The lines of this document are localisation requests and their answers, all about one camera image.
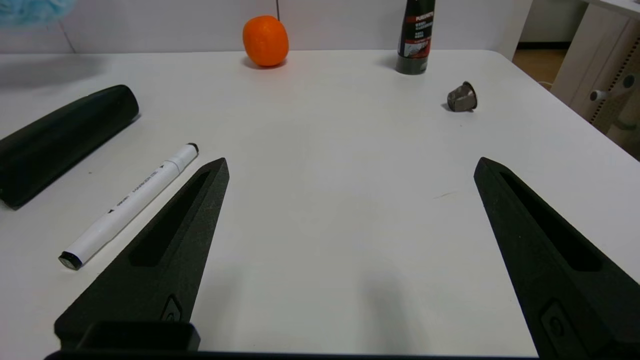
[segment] white wall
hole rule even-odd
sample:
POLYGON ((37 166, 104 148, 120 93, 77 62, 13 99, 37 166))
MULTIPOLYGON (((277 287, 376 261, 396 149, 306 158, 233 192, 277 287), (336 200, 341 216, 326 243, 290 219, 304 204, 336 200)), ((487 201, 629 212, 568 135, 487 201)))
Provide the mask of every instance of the white wall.
MULTIPOLYGON (((406 4, 406 0, 279 2, 291 48, 302 50, 395 49, 406 4)), ((510 59, 530 6, 531 0, 437 0, 433 48, 491 49, 510 59)))
POLYGON ((64 54, 73 53, 60 24, 35 29, 0 30, 0 53, 64 54))
POLYGON ((80 0, 62 24, 79 53, 228 51, 265 14, 275 0, 80 0))
POLYGON ((520 41, 572 41, 587 6, 582 0, 533 0, 520 41))
MULTIPOLYGON (((435 49, 511 58, 532 0, 438 0, 435 49)), ((277 15, 291 49, 395 49, 406 0, 79 0, 48 29, 0 31, 0 53, 242 50, 242 28, 277 15)))

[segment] marker cap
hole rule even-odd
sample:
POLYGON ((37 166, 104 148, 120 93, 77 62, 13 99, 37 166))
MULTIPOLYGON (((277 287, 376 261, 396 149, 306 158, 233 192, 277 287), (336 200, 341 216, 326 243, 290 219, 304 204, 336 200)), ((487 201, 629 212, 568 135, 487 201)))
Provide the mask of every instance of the marker cap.
POLYGON ((167 161, 174 163, 178 167, 178 171, 182 172, 196 156, 198 156, 198 146, 194 143, 188 143, 167 161))

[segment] white marker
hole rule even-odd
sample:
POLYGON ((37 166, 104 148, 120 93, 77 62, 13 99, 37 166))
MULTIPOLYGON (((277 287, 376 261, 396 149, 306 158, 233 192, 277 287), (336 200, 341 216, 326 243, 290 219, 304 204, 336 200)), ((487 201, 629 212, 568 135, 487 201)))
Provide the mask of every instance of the white marker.
POLYGON ((78 270, 100 248, 113 239, 151 200, 164 190, 198 156, 198 146, 189 143, 166 160, 116 206, 99 218, 58 258, 78 270))

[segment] spray can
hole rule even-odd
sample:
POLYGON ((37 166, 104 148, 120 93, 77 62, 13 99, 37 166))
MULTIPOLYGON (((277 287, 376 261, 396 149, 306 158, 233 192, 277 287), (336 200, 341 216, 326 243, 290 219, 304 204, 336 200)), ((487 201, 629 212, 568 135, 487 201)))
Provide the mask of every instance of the spray can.
POLYGON ((427 69, 435 7, 436 0, 407 0, 398 43, 398 72, 416 75, 427 69))

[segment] blue fluffy object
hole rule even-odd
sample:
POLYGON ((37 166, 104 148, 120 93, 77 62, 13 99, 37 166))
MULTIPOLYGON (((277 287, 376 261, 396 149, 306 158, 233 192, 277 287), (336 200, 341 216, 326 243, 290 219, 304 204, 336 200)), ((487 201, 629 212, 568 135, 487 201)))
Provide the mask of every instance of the blue fluffy object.
POLYGON ((76 0, 0 0, 0 28, 48 24, 75 4, 76 0))

